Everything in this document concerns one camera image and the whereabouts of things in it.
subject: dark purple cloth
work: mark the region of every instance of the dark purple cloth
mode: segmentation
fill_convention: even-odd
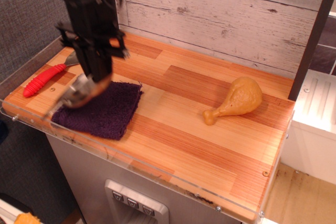
[[[104,93],[78,109],[62,106],[51,120],[93,136],[120,140],[138,107],[141,85],[111,82]]]

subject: wooden countertop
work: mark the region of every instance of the wooden countertop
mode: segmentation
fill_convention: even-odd
[[[292,115],[294,102],[287,100],[292,80],[132,34],[127,34],[125,44],[131,58],[113,59],[113,81],[141,82],[144,94],[122,140],[56,128],[39,118],[82,73],[79,65],[57,74],[37,94],[25,98],[29,78],[5,99],[4,109],[188,197],[221,206],[224,213],[241,221],[254,222],[255,212],[263,210]],[[63,63],[72,51],[63,49],[32,77]],[[258,82],[261,106],[207,126],[202,112],[220,106],[231,82],[240,76]]]

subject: whitewashed wood wall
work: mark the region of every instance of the whitewashed wood wall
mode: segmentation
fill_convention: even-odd
[[[322,0],[124,0],[120,28],[294,78]]]

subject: toy chicken drumstick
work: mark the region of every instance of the toy chicken drumstick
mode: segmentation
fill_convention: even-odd
[[[216,110],[206,110],[203,118],[207,125],[215,123],[215,118],[223,115],[243,115],[255,110],[263,100],[258,83],[249,77],[239,77],[230,86],[223,104]]]

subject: red brush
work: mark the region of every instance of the red brush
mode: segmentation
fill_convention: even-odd
[[[76,56],[76,52],[72,52],[68,58],[66,59],[65,63],[55,65],[42,73],[40,73],[37,77],[31,80],[28,85],[25,87],[23,91],[24,97],[30,97],[39,91],[52,77],[56,74],[61,73],[65,70],[68,66],[78,64],[78,59]]]

